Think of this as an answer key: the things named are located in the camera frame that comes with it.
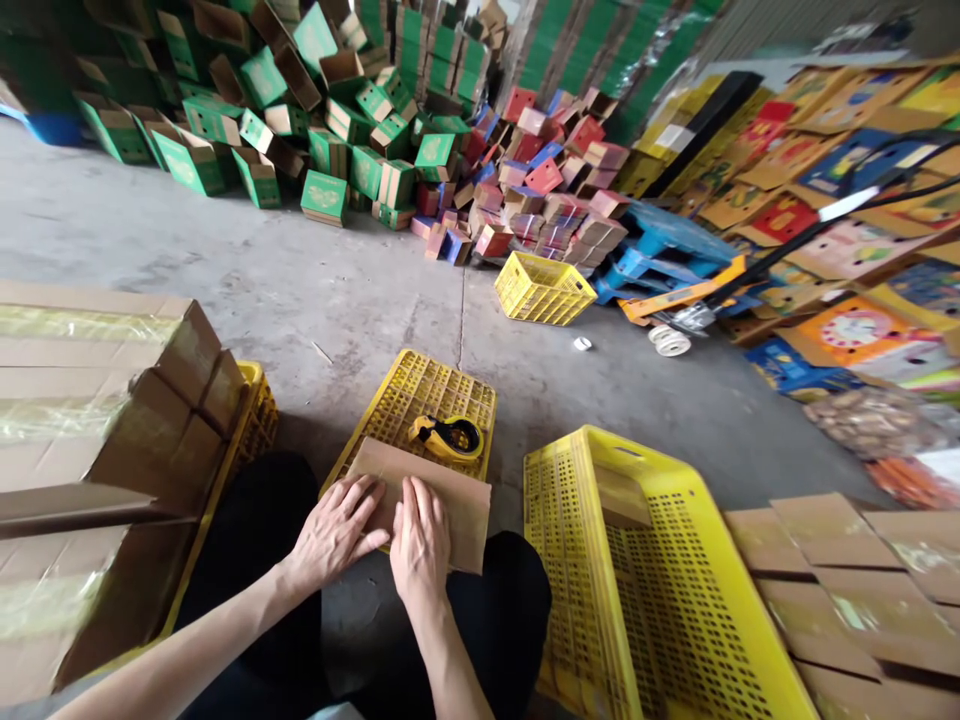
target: hand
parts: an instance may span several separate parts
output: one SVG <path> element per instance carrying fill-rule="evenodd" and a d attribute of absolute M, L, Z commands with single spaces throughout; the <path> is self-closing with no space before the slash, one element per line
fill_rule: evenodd
<path fill-rule="evenodd" d="M 297 544 L 279 565 L 297 597 L 309 597 L 390 541 L 386 530 L 374 530 L 361 538 L 363 526 L 385 490 L 372 475 L 364 475 L 339 480 L 324 493 L 303 524 Z"/>
<path fill-rule="evenodd" d="M 393 518 L 390 568 L 411 619 L 432 612 L 447 595 L 450 531 L 440 498 L 417 477 L 403 479 Z"/>

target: knee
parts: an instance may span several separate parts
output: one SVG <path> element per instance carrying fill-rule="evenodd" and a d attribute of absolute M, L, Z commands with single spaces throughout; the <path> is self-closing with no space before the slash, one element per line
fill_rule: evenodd
<path fill-rule="evenodd" d="M 508 576 L 522 590 L 524 600 L 549 610 L 553 602 L 550 580 L 540 555 L 522 535 L 504 531 L 489 538 L 484 549 L 483 571 Z"/>

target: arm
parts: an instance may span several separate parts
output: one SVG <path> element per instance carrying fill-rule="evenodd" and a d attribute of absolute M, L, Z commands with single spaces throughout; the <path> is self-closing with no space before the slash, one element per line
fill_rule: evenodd
<path fill-rule="evenodd" d="M 419 478 L 404 478 L 390 566 L 427 668 L 437 720 L 494 720 L 447 599 L 450 532 L 443 505 Z"/>
<path fill-rule="evenodd" d="M 367 494 L 374 485 L 368 475 L 336 483 L 310 513 L 294 549 L 266 575 L 52 717 L 120 720 L 180 715 L 284 615 L 390 539 L 385 530 L 361 538 L 363 526 L 383 497 L 379 483 Z"/>

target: black pants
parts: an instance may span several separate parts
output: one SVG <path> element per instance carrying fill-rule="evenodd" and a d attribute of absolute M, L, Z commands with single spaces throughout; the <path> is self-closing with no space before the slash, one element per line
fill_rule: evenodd
<path fill-rule="evenodd" d="M 234 479 L 214 516 L 177 629 L 233 597 L 294 546 L 317 502 L 306 460 L 271 453 Z M 447 594 L 480 686 L 498 720 L 521 720 L 540 668 L 550 585 L 536 551 L 514 533 L 487 541 L 483 575 L 452 573 Z M 323 671 L 321 593 L 308 598 L 231 663 L 185 718 L 304 720 L 334 699 Z M 374 680 L 340 701 L 366 720 L 432 718 L 426 668 L 409 623 Z"/>

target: clock illustration on box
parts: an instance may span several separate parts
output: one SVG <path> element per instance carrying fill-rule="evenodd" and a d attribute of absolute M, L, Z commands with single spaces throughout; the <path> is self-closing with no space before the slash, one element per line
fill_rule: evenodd
<path fill-rule="evenodd" d="M 821 328 L 820 337 L 833 347 L 859 348 L 882 340 L 892 327 L 882 313 L 857 310 L 837 315 Z"/>

